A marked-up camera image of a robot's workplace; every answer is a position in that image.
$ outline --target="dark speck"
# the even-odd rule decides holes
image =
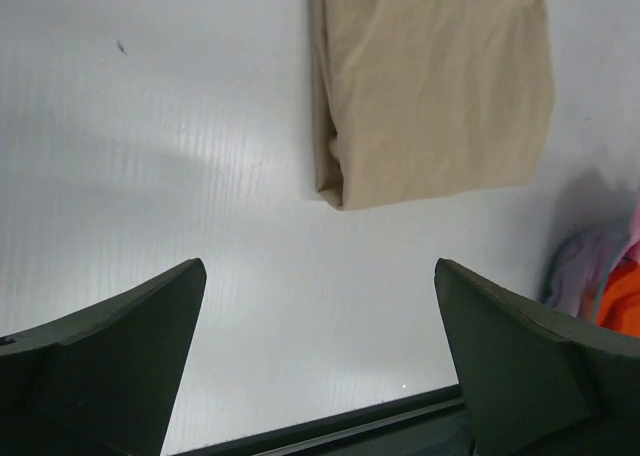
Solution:
[[[118,49],[120,50],[120,52],[122,54],[124,54],[125,56],[128,56],[128,54],[125,51],[124,46],[122,46],[122,43],[120,42],[120,40],[116,41],[116,46],[118,46]]]

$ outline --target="orange cloth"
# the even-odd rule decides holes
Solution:
[[[609,276],[596,324],[640,338],[640,265],[625,261]]]

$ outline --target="white corrugated plastic sheet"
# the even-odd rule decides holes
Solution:
[[[455,383],[436,259],[535,296],[640,181],[638,0],[549,7],[534,182],[343,214],[313,191],[307,0],[0,0],[0,334],[201,257],[166,454]]]

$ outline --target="beige cloth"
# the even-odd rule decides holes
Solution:
[[[527,183],[554,89],[546,0],[313,0],[317,189],[362,209]]]

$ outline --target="folded fabric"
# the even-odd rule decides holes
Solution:
[[[625,260],[611,273],[596,324],[640,337],[640,265]]]
[[[562,243],[551,260],[542,302],[595,323],[609,277],[625,258],[640,263],[640,193],[631,216],[586,229]]]
[[[313,0],[317,189],[363,209],[525,184],[554,89],[546,0]]]

